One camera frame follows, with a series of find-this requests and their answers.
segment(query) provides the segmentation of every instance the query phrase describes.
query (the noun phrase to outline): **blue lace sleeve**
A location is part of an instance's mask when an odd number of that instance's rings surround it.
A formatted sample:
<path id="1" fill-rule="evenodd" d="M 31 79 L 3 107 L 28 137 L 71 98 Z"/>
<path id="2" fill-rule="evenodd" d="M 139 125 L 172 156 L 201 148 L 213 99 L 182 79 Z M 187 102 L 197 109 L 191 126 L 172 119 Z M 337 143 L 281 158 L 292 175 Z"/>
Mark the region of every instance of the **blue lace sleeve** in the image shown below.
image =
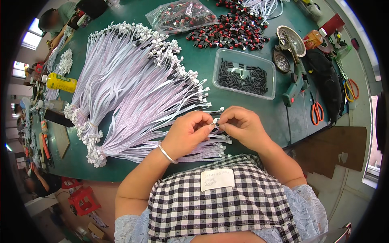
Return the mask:
<path id="1" fill-rule="evenodd" d="M 283 186 L 294 222 L 301 239 L 306 240 L 328 231 L 328 221 L 324 206 L 309 185 L 299 185 L 292 189 Z M 115 243 L 146 243 L 149 230 L 149 209 L 140 216 L 124 215 L 115 221 Z M 276 229 L 254 230 L 254 234 L 266 242 L 282 242 Z M 194 236 L 172 238 L 168 243 L 189 243 Z"/>
<path id="2" fill-rule="evenodd" d="M 146 243 L 148 240 L 150 210 L 140 216 L 124 215 L 115 220 L 115 243 Z M 168 243 L 189 243 L 194 236 L 172 238 Z"/>
<path id="3" fill-rule="evenodd" d="M 302 240 L 328 231 L 327 214 L 324 206 L 309 185 L 299 185 L 292 189 L 283 186 L 294 222 Z M 282 242 L 276 229 L 254 230 L 254 234 L 266 242 Z"/>

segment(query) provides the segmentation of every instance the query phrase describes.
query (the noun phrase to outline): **white fabric label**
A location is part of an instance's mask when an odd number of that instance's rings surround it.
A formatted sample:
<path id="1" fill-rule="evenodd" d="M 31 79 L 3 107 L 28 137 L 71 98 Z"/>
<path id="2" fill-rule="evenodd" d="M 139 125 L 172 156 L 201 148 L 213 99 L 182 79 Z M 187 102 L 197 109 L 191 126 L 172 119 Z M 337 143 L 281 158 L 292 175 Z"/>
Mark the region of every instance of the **white fabric label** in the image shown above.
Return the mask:
<path id="1" fill-rule="evenodd" d="M 201 172 L 200 185 L 201 191 L 222 187 L 234 187 L 234 171 L 227 168 L 203 171 Z"/>

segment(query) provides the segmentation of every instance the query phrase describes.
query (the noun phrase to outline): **red plastic stool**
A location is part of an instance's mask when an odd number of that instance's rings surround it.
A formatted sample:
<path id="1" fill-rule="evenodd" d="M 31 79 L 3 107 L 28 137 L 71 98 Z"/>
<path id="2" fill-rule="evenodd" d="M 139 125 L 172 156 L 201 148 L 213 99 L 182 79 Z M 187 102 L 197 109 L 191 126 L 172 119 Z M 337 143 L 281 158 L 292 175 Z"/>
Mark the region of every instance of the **red plastic stool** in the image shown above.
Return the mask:
<path id="1" fill-rule="evenodd" d="M 78 180 L 76 180 L 74 178 L 61 177 L 61 179 L 62 179 L 62 186 L 61 186 L 62 189 L 69 189 L 69 188 L 76 187 L 78 185 L 82 185 L 82 182 L 78 182 Z M 73 184 L 72 185 L 66 185 L 65 182 L 71 182 Z"/>
<path id="2" fill-rule="evenodd" d="M 70 207 L 75 208 L 78 216 L 83 216 L 92 211 L 95 211 L 98 208 L 101 208 L 100 204 L 96 204 L 92 198 L 93 190 L 91 187 L 83 188 L 80 187 L 76 192 L 74 192 L 70 197 L 68 197 L 68 202 L 70 203 Z"/>
<path id="3" fill-rule="evenodd" d="M 42 68 L 43 68 L 43 62 L 38 62 L 37 63 L 37 65 L 36 65 L 36 67 L 35 67 L 35 72 L 37 72 L 37 73 L 41 73 L 42 72 Z"/>

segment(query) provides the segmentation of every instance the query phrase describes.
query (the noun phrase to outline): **plastic bag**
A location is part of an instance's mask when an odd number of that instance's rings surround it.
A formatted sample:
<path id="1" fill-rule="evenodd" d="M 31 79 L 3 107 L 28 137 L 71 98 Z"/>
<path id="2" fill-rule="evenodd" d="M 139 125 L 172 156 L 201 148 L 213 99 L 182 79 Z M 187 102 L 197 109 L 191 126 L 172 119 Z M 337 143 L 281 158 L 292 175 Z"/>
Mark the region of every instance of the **plastic bag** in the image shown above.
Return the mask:
<path id="1" fill-rule="evenodd" d="M 152 29 L 163 34 L 177 34 L 218 23 L 216 15 L 198 0 L 160 5 L 145 16 Z"/>

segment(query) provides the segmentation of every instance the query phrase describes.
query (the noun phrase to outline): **green shirt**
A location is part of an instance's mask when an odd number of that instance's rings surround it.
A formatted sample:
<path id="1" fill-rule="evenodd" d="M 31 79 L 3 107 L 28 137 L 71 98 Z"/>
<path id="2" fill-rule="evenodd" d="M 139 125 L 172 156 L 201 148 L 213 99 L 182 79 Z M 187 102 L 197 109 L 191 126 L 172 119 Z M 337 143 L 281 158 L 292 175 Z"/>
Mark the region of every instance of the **green shirt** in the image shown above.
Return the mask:
<path id="1" fill-rule="evenodd" d="M 74 15 L 75 5 L 76 5 L 75 2 L 67 2 L 65 4 L 62 4 L 57 9 L 58 15 L 60 16 L 57 25 L 51 29 L 43 29 L 44 31 L 50 32 L 51 38 L 54 38 L 55 36 L 57 36 L 61 32 L 63 26 Z"/>

